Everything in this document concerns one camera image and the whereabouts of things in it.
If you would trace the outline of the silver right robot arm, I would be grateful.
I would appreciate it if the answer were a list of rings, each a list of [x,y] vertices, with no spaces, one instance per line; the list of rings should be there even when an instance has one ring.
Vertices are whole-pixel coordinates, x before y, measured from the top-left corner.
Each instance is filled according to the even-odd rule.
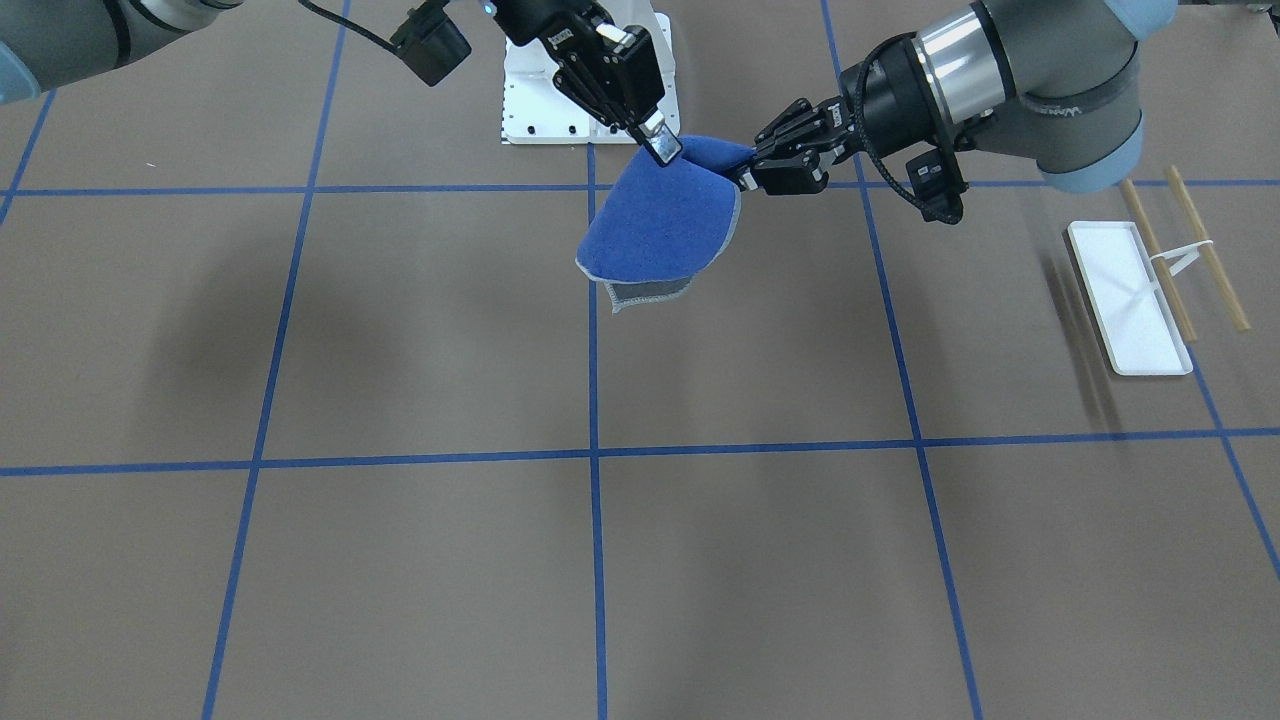
[[[471,53],[444,1],[420,3],[389,37],[316,3],[305,8],[398,58],[431,87]],[[5,1],[3,101],[127,67],[234,9],[234,1]],[[660,167],[682,152],[660,111],[666,85],[648,28],[618,24],[596,1],[485,1],[483,9],[515,46],[540,45],[556,90],[593,119],[626,133]]]

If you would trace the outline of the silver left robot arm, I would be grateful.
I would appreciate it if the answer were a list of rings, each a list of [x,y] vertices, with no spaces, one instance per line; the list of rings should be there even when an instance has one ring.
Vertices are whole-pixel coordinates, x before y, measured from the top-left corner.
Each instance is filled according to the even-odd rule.
[[[797,100],[730,172],[741,190],[817,193],[856,152],[887,158],[931,143],[910,169],[919,195],[957,191],[972,150],[1034,161],[1068,193],[1119,184],[1138,165],[1146,119],[1140,45],[1175,1],[973,1],[886,40],[840,77],[840,94]]]

